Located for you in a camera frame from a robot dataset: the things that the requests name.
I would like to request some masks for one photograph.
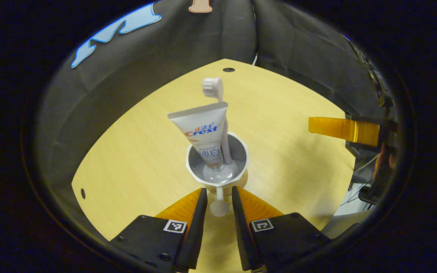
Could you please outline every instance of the screw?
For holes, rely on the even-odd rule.
[[[168,254],[166,253],[161,253],[159,254],[159,259],[163,260],[163,261],[169,261],[171,258]]]

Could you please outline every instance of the wooden table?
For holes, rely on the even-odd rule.
[[[223,71],[226,67],[235,71]],[[144,98],[83,159],[72,187],[83,212],[107,240],[137,216],[155,216],[201,188],[185,168],[189,142],[167,114],[216,102],[201,91],[207,77],[222,78],[229,131],[248,145],[245,189],[285,214],[299,212],[319,230],[337,210],[352,178],[354,157],[345,140],[309,133],[308,117],[345,118],[345,113],[293,80],[223,59]],[[209,193],[209,203],[214,197]],[[222,218],[206,213],[196,271],[243,272],[233,211]]]

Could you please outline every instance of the toothbrush handle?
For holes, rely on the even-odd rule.
[[[229,132],[229,123],[227,122],[227,116],[226,116],[225,122],[223,123],[223,130],[222,130],[222,153],[223,153],[223,159],[225,161],[225,164],[230,165],[232,164],[232,157],[230,155],[228,132]]]

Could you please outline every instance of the toothpaste tube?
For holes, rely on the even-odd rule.
[[[168,114],[212,171],[223,168],[220,144],[227,102]]]

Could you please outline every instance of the blue sticker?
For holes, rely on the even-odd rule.
[[[114,23],[108,25],[103,28],[101,31],[97,32],[94,36],[90,37],[85,43],[83,43],[75,54],[75,60],[73,60],[71,67],[74,68],[78,66],[83,60],[89,57],[92,52],[94,52],[96,46],[90,46],[90,41],[98,41],[101,43],[107,43],[111,40],[114,33],[118,30],[120,24],[124,22],[123,28],[119,31],[121,34],[125,34],[136,30],[138,28],[142,28],[143,26],[147,26],[152,23],[156,23],[161,19],[160,15],[156,15],[153,12],[153,4],[146,5],[144,7],[140,7],[139,9],[127,14],[126,16],[120,18]]]

